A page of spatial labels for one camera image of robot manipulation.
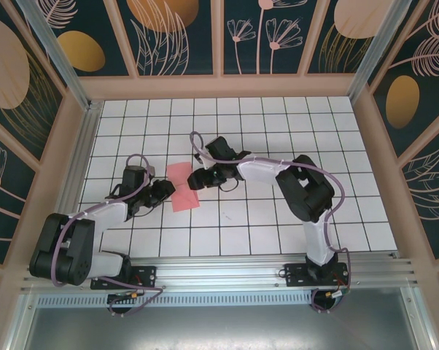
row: tan oval shape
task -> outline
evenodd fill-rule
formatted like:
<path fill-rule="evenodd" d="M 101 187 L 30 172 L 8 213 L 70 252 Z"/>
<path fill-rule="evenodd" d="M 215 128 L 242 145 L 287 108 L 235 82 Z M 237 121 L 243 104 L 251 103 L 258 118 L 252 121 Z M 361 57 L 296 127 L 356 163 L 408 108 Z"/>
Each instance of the tan oval shape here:
<path fill-rule="evenodd" d="M 393 128 L 404 128 L 412 120 L 419 105 L 420 92 L 416 80 L 402 75 L 394 80 L 386 97 L 386 118 Z"/>
<path fill-rule="evenodd" d="M 15 33 L 0 21 L 0 108 L 20 105 L 29 84 L 27 52 Z"/>
<path fill-rule="evenodd" d="M 335 8 L 336 30 L 346 38 L 367 39 L 377 34 L 392 0 L 339 0 Z"/>

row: black mounting bracket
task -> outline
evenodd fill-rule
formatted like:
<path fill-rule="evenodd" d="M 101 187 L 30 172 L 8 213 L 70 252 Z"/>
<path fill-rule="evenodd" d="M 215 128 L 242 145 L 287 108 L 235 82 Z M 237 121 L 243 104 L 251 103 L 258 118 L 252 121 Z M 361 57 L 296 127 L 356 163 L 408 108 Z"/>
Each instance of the black mounting bracket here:
<path fill-rule="evenodd" d="M 333 266 L 333 273 L 316 280 L 308 273 L 308 265 L 306 263 L 300 264 L 286 264 L 284 269 L 280 271 L 279 276 L 286 279 L 287 287 L 323 287 L 323 286 L 338 286 L 338 280 L 335 275 L 344 283 L 348 284 L 349 275 L 348 267 L 344 262 L 337 262 Z"/>
<path fill-rule="evenodd" d="M 119 276 L 112 277 L 115 281 L 139 285 L 142 287 L 154 287 L 156 282 L 156 266 L 132 266 L 129 281 L 124 281 Z M 92 290 L 111 290 L 111 289 L 133 289 L 121 287 L 118 284 L 106 282 L 100 279 L 92 279 L 90 284 Z"/>

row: white tile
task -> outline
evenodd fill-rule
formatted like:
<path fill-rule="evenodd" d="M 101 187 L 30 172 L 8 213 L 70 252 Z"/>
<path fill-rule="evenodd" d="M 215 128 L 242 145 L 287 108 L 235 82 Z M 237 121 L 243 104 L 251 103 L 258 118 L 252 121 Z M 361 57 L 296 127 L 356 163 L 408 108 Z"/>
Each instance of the white tile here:
<path fill-rule="evenodd" d="M 350 172 L 354 173 L 370 173 L 372 167 L 366 152 L 344 152 L 344 157 L 348 163 Z"/>
<path fill-rule="evenodd" d="M 263 133 L 265 132 L 265 123 L 263 114 L 246 114 L 241 115 L 243 133 Z"/>
<path fill-rule="evenodd" d="M 333 113 L 338 131 L 359 131 L 354 113 Z"/>
<path fill-rule="evenodd" d="M 315 139 L 319 152 L 341 151 L 338 133 L 315 133 Z"/>
<path fill-rule="evenodd" d="M 322 167 L 322 164 L 320 162 L 320 156 L 319 156 L 318 152 L 300 152 L 300 153 L 296 152 L 294 154 L 295 158 L 299 157 L 300 155 L 306 155 L 307 157 L 309 157 L 312 160 L 312 162 L 314 162 L 314 164 L 316 166 L 318 166 L 319 168 Z"/>
<path fill-rule="evenodd" d="M 291 133 L 294 152 L 316 152 L 314 133 Z"/>
<path fill-rule="evenodd" d="M 347 173 L 346 161 L 342 152 L 320 152 L 322 169 L 330 173 Z"/>
<path fill-rule="evenodd" d="M 278 226 L 282 254 L 307 252 L 307 240 L 303 225 Z"/>
<path fill-rule="evenodd" d="M 146 117 L 148 114 L 148 100 L 129 100 L 125 108 L 126 117 Z"/>
<path fill-rule="evenodd" d="M 172 117 L 169 127 L 169 133 L 175 134 L 189 134 L 193 130 L 193 116 L 187 115 L 184 117 Z"/>
<path fill-rule="evenodd" d="M 131 230 L 107 230 L 101 240 L 101 251 L 129 254 Z"/>
<path fill-rule="evenodd" d="M 364 222 L 387 222 L 385 208 L 380 197 L 358 197 L 360 213 Z"/>
<path fill-rule="evenodd" d="M 143 146 L 143 136 L 122 136 L 120 138 L 117 155 L 133 155 L 134 153 L 141 153 Z"/>
<path fill-rule="evenodd" d="M 193 115 L 193 98 L 174 99 L 171 115 Z"/>
<path fill-rule="evenodd" d="M 276 226 L 250 228 L 252 254 L 279 254 L 279 238 Z"/>
<path fill-rule="evenodd" d="M 159 228 L 133 230 L 131 242 L 131 257 L 157 257 L 160 254 Z"/>
<path fill-rule="evenodd" d="M 155 167 L 155 176 L 156 177 L 165 177 L 166 176 L 166 161 L 167 156 L 165 155 L 148 155 L 148 163 L 151 166 Z"/>
<path fill-rule="evenodd" d="M 192 152 L 193 148 L 188 135 L 169 136 L 168 153 L 170 155 L 191 155 Z"/>
<path fill-rule="evenodd" d="M 351 174 L 351 179 L 357 197 L 365 195 L 380 195 L 375 177 L 372 173 Z"/>
<path fill-rule="evenodd" d="M 137 213 L 133 219 L 133 228 L 160 228 L 161 227 L 161 213 L 163 212 L 163 206 L 157 206 L 153 211 L 147 215 L 151 209 L 140 208 L 140 212 Z"/>
<path fill-rule="evenodd" d="M 193 118 L 193 130 L 198 133 L 216 133 L 217 116 L 216 115 L 196 115 Z"/>
<path fill-rule="evenodd" d="M 218 227 L 193 228 L 190 232 L 190 256 L 220 255 L 220 229 Z"/>
<path fill-rule="evenodd" d="M 336 224 L 339 244 L 350 252 L 370 251 L 363 224 Z"/>
<path fill-rule="evenodd" d="M 348 96 L 329 97 L 331 110 L 333 113 L 352 112 L 351 101 Z"/>
<path fill-rule="evenodd" d="M 172 203 L 165 202 L 163 208 L 163 228 L 189 228 L 190 210 L 173 212 Z"/>
<path fill-rule="evenodd" d="M 240 133 L 241 116 L 238 114 L 218 115 L 218 133 Z"/>
<path fill-rule="evenodd" d="M 124 117 L 127 101 L 105 101 L 102 117 Z"/>
<path fill-rule="evenodd" d="M 104 118 L 100 121 L 98 136 L 119 136 L 124 118 Z"/>
<path fill-rule="evenodd" d="M 112 178 L 116 157 L 92 157 L 90 170 L 88 171 L 89 179 Z"/>
<path fill-rule="evenodd" d="M 118 145 L 119 145 L 119 136 L 97 137 L 95 141 L 95 146 L 93 148 L 92 156 L 116 155 Z"/>
<path fill-rule="evenodd" d="M 264 133 L 244 133 L 242 134 L 242 143 L 246 151 L 252 153 L 268 152 Z"/>
<path fill-rule="evenodd" d="M 285 114 L 265 114 L 265 130 L 267 133 L 289 131 Z"/>
<path fill-rule="evenodd" d="M 285 97 L 287 113 L 308 113 L 308 107 L 305 97 Z"/>
<path fill-rule="evenodd" d="M 397 250 L 388 222 L 364 224 L 371 250 Z"/>
<path fill-rule="evenodd" d="M 249 228 L 221 227 L 221 255 L 248 255 L 250 254 Z"/>
<path fill-rule="evenodd" d="M 192 221 L 190 225 L 193 228 L 210 228 L 219 226 L 218 202 L 202 201 L 200 207 L 192 209 Z"/>
<path fill-rule="evenodd" d="M 312 113 L 310 118 L 314 131 L 336 131 L 331 113 Z"/>
<path fill-rule="evenodd" d="M 284 108 L 284 99 L 282 97 L 263 97 L 263 113 L 286 113 Z"/>
<path fill-rule="evenodd" d="M 247 199 L 273 199 L 273 186 L 258 181 L 245 181 Z"/>
<path fill-rule="evenodd" d="M 292 132 L 314 131 L 309 114 L 288 114 L 287 120 Z"/>
<path fill-rule="evenodd" d="M 223 191 L 219 191 L 219 199 L 221 199 L 222 201 L 233 199 L 246 199 L 245 181 L 239 181 L 239 183 L 237 183 L 235 179 L 229 179 L 225 184 L 221 185 L 221 188 L 223 189 Z"/>
<path fill-rule="evenodd" d="M 218 114 L 239 114 L 239 99 L 233 98 L 217 98 Z"/>
<path fill-rule="evenodd" d="M 302 221 L 292 212 L 284 199 L 276 199 L 276 216 L 278 217 L 278 225 L 301 225 Z"/>
<path fill-rule="evenodd" d="M 215 98 L 196 98 L 195 115 L 216 114 L 217 100 Z"/>
<path fill-rule="evenodd" d="M 146 135 L 166 135 L 169 133 L 169 117 L 148 117 Z"/>
<path fill-rule="evenodd" d="M 344 151 L 365 151 L 359 131 L 343 131 L 339 133 L 339 137 Z"/>
<path fill-rule="evenodd" d="M 346 198 L 343 205 L 334 213 L 336 223 L 361 222 L 359 208 L 357 208 L 356 198 Z"/>
<path fill-rule="evenodd" d="M 221 226 L 248 225 L 246 201 L 220 201 L 219 219 Z"/>
<path fill-rule="evenodd" d="M 148 115 L 171 115 L 171 100 L 149 100 Z"/>
<path fill-rule="evenodd" d="M 100 203 L 111 190 L 111 179 L 89 179 L 85 182 L 83 203 Z"/>
<path fill-rule="evenodd" d="M 168 155 L 168 163 L 167 163 L 168 166 L 171 164 L 185 163 L 185 162 L 191 163 L 192 155 Z"/>
<path fill-rule="evenodd" d="M 288 133 L 267 133 L 269 152 L 292 152 L 291 137 Z"/>
<path fill-rule="evenodd" d="M 308 110 L 310 113 L 331 112 L 328 98 L 326 97 L 307 97 Z"/>
<path fill-rule="evenodd" d="M 240 98 L 241 114 L 263 113 L 262 99 L 260 97 Z"/>
<path fill-rule="evenodd" d="M 123 135 L 144 135 L 146 124 L 146 117 L 124 118 Z"/>
<path fill-rule="evenodd" d="M 145 136 L 144 155 L 165 155 L 168 150 L 167 136 Z"/>
<path fill-rule="evenodd" d="M 161 257 L 188 257 L 190 229 L 167 228 L 161 230 Z"/>
<path fill-rule="evenodd" d="M 352 189 L 352 182 L 351 178 L 349 177 L 349 174 L 334 174 L 336 179 L 343 185 L 344 194 L 346 197 L 354 197 L 354 190 Z M 333 186 L 333 189 L 335 190 L 335 197 L 341 197 L 341 191 L 338 186 L 336 186 L 335 182 L 333 182 L 331 179 L 327 180 L 331 183 Z"/>
<path fill-rule="evenodd" d="M 247 201 L 249 224 L 276 225 L 275 204 L 273 200 L 258 199 Z"/>

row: pink cloth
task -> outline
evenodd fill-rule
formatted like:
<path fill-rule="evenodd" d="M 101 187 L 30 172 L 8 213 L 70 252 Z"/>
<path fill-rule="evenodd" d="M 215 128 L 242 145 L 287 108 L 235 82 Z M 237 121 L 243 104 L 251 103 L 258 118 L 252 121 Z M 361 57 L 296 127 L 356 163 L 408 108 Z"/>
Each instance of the pink cloth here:
<path fill-rule="evenodd" d="M 176 188 L 176 192 L 171 196 L 173 212 L 194 209 L 200 206 L 197 191 L 192 191 L 187 183 L 191 173 L 192 164 L 190 163 L 170 164 L 166 168 L 168 180 Z"/>

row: cable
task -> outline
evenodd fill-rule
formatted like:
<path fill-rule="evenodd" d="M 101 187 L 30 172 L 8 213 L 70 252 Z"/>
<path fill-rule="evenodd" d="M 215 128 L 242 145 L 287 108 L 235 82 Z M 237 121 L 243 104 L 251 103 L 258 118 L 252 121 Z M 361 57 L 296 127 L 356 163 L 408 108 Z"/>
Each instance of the cable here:
<path fill-rule="evenodd" d="M 194 137 L 198 136 L 198 138 L 200 139 L 201 145 L 200 148 L 195 144 L 194 142 Z M 265 158 L 265 157 L 245 157 L 239 160 L 220 160 L 220 159 L 214 159 L 212 158 L 210 155 L 207 155 L 205 152 L 203 152 L 201 149 L 203 149 L 204 146 L 204 142 L 203 142 L 203 138 L 202 135 L 200 135 L 197 131 L 192 131 L 189 135 L 190 137 L 190 143 L 192 144 L 194 150 L 202 156 L 202 158 L 205 158 L 207 160 L 210 160 L 211 162 L 214 163 L 219 163 L 219 164 L 240 164 L 240 163 L 244 163 L 244 162 L 249 162 L 249 161 L 255 161 L 255 160 L 259 160 L 259 161 L 263 161 L 263 162 L 267 162 L 267 163 L 271 163 L 271 164 L 281 164 L 281 165 L 285 165 L 285 166 L 297 166 L 298 168 L 306 168 L 306 169 L 310 169 L 310 170 L 314 170 L 314 171 L 318 171 L 321 174 L 324 174 L 325 176 L 328 176 L 330 179 L 333 180 L 333 182 L 335 182 L 335 184 L 338 186 L 339 190 L 341 191 L 341 199 L 339 200 L 339 202 L 335 205 L 335 207 L 333 209 L 331 209 L 324 218 L 324 222 L 323 222 L 323 233 L 325 235 L 325 243 L 327 244 L 328 248 L 335 253 L 346 253 L 347 255 L 347 259 L 348 259 L 348 285 L 347 287 L 349 288 L 349 286 L 351 285 L 351 258 L 349 256 L 349 250 L 345 247 L 345 248 L 341 248 L 341 249 L 335 249 L 331 246 L 330 243 L 330 238 L 328 237 L 328 226 L 329 226 L 329 218 L 331 218 L 331 216 L 343 205 L 344 200 L 346 199 L 346 193 L 344 192 L 344 188 L 343 185 L 339 182 L 338 179 L 336 179 L 336 177 L 329 173 L 326 170 L 317 168 L 316 166 L 310 166 L 309 164 L 302 164 L 302 163 L 294 163 L 294 162 L 289 162 L 286 160 L 274 160 L 274 159 L 270 159 L 270 158 Z M 315 310 L 315 311 L 324 311 L 323 308 L 319 307 L 317 304 L 315 304 L 314 302 L 314 298 L 315 298 L 315 294 L 319 291 L 318 288 L 316 288 L 313 292 L 312 292 L 312 297 L 311 297 L 311 307 Z"/>

